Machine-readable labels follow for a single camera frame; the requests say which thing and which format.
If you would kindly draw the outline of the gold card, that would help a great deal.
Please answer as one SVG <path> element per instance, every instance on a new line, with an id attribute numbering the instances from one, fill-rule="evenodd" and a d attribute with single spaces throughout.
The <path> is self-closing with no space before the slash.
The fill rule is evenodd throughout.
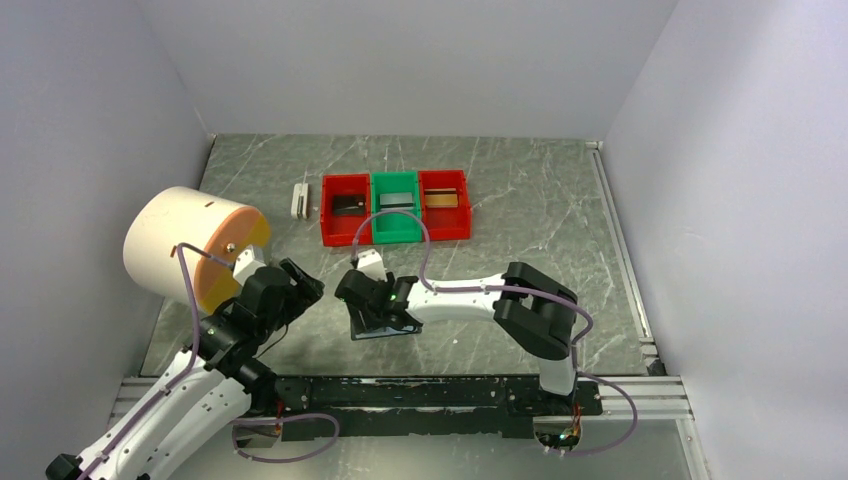
<path id="1" fill-rule="evenodd" d="M 459 195 L 455 189 L 426 189 L 424 204 L 428 209 L 457 208 Z"/>

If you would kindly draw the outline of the red plastic bin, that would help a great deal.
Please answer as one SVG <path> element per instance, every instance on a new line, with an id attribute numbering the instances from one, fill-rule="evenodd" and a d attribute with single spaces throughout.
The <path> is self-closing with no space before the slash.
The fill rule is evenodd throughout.
<path id="1" fill-rule="evenodd" d="M 421 170 L 418 172 L 418 180 L 422 220 L 430 239 L 470 239 L 472 213 L 464 171 Z"/>
<path id="2" fill-rule="evenodd" d="M 321 184 L 320 227 L 325 247 L 349 246 L 372 213 L 371 176 L 325 175 Z"/>

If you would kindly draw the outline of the green plastic bin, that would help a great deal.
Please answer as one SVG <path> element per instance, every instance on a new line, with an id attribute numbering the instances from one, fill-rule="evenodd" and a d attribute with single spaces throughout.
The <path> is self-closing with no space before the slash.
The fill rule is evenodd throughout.
<path id="1" fill-rule="evenodd" d="M 413 209 L 381 209 L 378 205 L 378 196 L 382 193 L 393 192 L 411 192 L 415 197 L 415 207 Z M 371 195 L 373 213 L 404 210 L 421 218 L 418 173 L 415 171 L 372 173 Z M 417 243 L 422 240 L 422 231 L 418 222 L 407 215 L 399 213 L 379 215 L 372 221 L 371 227 L 375 244 Z"/>

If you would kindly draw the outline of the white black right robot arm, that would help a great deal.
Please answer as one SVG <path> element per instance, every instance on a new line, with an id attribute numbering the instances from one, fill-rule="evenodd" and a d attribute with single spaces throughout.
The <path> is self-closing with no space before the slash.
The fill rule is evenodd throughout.
<path id="1" fill-rule="evenodd" d="M 494 323 L 536 358 L 539 398 L 548 412 L 565 413 L 578 399 L 572 329 L 578 316 L 590 316 L 574 292 L 527 263 L 512 262 L 499 275 L 453 281 L 390 272 L 375 278 L 351 269 L 335 297 L 348 310 L 354 340 L 418 334 L 434 322 Z"/>

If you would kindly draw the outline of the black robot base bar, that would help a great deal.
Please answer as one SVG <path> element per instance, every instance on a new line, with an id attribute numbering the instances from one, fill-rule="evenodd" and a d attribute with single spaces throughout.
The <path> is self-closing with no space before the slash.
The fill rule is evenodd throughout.
<path id="1" fill-rule="evenodd" d="M 479 376 L 280 376 L 260 388 L 251 417 L 323 413 L 343 437 L 499 434 L 532 439 L 545 420 L 602 414 L 599 386 L 580 380 L 568 397 L 531 374 Z"/>

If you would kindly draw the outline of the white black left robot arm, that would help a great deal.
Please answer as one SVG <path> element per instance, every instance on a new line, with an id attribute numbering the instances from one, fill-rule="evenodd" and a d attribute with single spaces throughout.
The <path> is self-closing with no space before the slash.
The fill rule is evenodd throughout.
<path id="1" fill-rule="evenodd" d="M 47 478 L 166 479 L 222 428 L 277 420 L 301 404 L 256 354 L 323 297 L 323 283 L 290 259 L 237 261 L 234 276 L 238 294 L 197 322 L 188 346 L 141 400 L 81 453 L 58 455 Z"/>

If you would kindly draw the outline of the black leather card holder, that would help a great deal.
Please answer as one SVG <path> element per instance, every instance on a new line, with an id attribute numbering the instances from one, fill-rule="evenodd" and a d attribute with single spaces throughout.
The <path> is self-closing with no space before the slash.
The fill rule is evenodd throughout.
<path id="1" fill-rule="evenodd" d="M 374 338 L 418 334 L 423 324 L 410 315 L 396 313 L 374 314 L 370 311 L 348 308 L 351 339 L 353 341 Z"/>

